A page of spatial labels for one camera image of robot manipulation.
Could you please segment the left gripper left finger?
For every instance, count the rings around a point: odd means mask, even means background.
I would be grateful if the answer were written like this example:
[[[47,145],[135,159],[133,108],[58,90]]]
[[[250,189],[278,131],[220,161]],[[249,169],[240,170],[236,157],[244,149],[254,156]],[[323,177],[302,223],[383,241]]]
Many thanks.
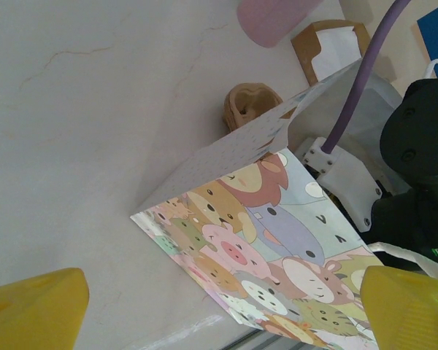
[[[0,349],[73,349],[89,297],[79,268],[0,286]]]

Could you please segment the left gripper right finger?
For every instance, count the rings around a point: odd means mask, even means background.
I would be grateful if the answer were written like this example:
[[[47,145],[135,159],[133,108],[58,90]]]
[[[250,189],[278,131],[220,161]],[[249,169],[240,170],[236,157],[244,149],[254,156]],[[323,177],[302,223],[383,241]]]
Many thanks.
[[[361,300],[380,349],[438,349],[438,279],[370,266]]]

